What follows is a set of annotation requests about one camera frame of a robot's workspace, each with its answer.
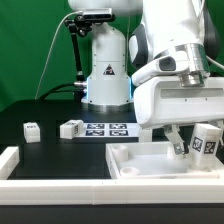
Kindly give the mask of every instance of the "black cable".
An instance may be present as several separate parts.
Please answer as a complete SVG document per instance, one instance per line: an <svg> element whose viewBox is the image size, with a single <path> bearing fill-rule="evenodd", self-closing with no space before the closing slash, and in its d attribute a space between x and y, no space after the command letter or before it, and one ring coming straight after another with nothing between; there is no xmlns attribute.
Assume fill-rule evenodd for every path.
<svg viewBox="0 0 224 224"><path fill-rule="evenodd" d="M49 90L48 92L44 93L42 96L40 96L38 100L44 100L48 95L55 92L56 90L62 89L62 88L68 87L68 86L75 87L74 83L66 83L66 84L56 86L56 87L52 88L51 90Z"/></svg>

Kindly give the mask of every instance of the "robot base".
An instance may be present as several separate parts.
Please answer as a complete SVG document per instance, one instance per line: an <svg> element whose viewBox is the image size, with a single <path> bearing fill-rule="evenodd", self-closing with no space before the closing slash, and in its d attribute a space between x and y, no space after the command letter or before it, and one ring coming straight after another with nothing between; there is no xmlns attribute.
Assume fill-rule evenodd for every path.
<svg viewBox="0 0 224 224"><path fill-rule="evenodd" d="M96 105L89 103L86 98L82 99L82 108L101 112L101 113L117 113L117 112L123 112L123 111L129 111L134 109L134 103L133 101L130 101L126 104L121 105Z"/></svg>

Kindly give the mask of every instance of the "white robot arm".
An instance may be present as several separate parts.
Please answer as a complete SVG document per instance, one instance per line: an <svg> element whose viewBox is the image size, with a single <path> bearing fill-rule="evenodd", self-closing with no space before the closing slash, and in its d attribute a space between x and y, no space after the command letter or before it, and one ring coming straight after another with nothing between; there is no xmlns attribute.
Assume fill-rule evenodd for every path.
<svg viewBox="0 0 224 224"><path fill-rule="evenodd" d="M209 17L199 18L201 8L201 0L143 0L142 21L129 43L138 69L132 76L137 122L164 127L177 154L185 150L178 126L224 118L224 80L208 78L206 54L216 46L205 51Z"/></svg>
<svg viewBox="0 0 224 224"><path fill-rule="evenodd" d="M101 18L108 9L115 16L142 12L141 0L69 0L68 2L74 11L83 11L78 18L80 20L85 20L86 17ZM100 112L128 110L132 98L130 77L125 71L127 45L125 36L104 21L91 24L92 73L87 78L87 94L82 99L82 105Z"/></svg>

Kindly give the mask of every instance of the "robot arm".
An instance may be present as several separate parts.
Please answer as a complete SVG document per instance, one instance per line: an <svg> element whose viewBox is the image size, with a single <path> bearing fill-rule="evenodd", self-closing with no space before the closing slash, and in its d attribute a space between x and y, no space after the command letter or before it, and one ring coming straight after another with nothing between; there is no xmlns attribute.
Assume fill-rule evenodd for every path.
<svg viewBox="0 0 224 224"><path fill-rule="evenodd" d="M209 76L209 66L203 41L200 39L196 12L199 7L196 10L194 8L200 2L194 0L193 4L192 0L143 0L141 28L135 31L129 45L131 49L135 49L131 50L134 65L137 68L145 66L133 75L134 85L138 86L154 76L171 74L179 75L182 86L204 84L203 79ZM140 42L144 35L146 41L145 46L142 46ZM180 51L185 52L185 59L178 56ZM163 69L161 66L155 69L155 63L163 64ZM179 69L179 64L188 66Z"/></svg>
<svg viewBox="0 0 224 224"><path fill-rule="evenodd" d="M215 48L217 55L217 47L204 46L212 28L205 29L210 17L199 19L201 5L201 0L143 0L141 25L129 42L138 69L132 76L137 122L163 127L176 154L186 153L179 125L224 118L223 79L208 78L206 54Z"/></svg>

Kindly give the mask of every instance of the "white block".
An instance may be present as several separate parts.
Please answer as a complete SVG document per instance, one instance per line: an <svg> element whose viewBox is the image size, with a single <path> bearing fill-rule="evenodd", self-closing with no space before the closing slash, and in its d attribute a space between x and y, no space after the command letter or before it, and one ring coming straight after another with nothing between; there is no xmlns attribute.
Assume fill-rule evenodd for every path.
<svg viewBox="0 0 224 224"><path fill-rule="evenodd" d="M152 129L139 130L139 142L152 142Z"/></svg>
<svg viewBox="0 0 224 224"><path fill-rule="evenodd" d="M0 180L7 180L19 163L19 148L8 147L0 156Z"/></svg>
<svg viewBox="0 0 224 224"><path fill-rule="evenodd" d="M73 139L83 131L82 120L70 120L60 126L60 138Z"/></svg>
<svg viewBox="0 0 224 224"><path fill-rule="evenodd" d="M222 130L210 124L195 124L190 143L192 165L215 166L215 158Z"/></svg>
<svg viewBox="0 0 224 224"><path fill-rule="evenodd" d="M27 143L40 142L40 128L35 122L23 124L24 136Z"/></svg>

